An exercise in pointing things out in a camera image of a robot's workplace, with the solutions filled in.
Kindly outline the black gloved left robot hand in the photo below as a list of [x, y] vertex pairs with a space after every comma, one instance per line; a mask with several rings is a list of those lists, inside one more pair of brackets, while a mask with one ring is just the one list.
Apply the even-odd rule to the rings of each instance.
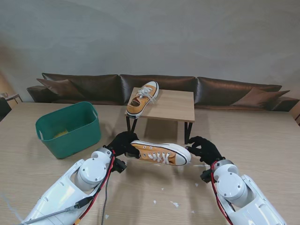
[[115, 156], [129, 155], [129, 157], [140, 158], [140, 152], [137, 148], [131, 145], [131, 142], [138, 140], [136, 133], [122, 132], [119, 133], [110, 144], [107, 145], [107, 149], [113, 150]]

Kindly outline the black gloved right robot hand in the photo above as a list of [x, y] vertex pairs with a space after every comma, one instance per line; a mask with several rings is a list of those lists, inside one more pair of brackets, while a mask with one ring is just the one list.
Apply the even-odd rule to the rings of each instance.
[[187, 146], [187, 150], [191, 154], [200, 157], [200, 161], [208, 165], [212, 165], [215, 161], [225, 159], [225, 157], [221, 156], [215, 144], [201, 136], [190, 138], [188, 144], [192, 145]]

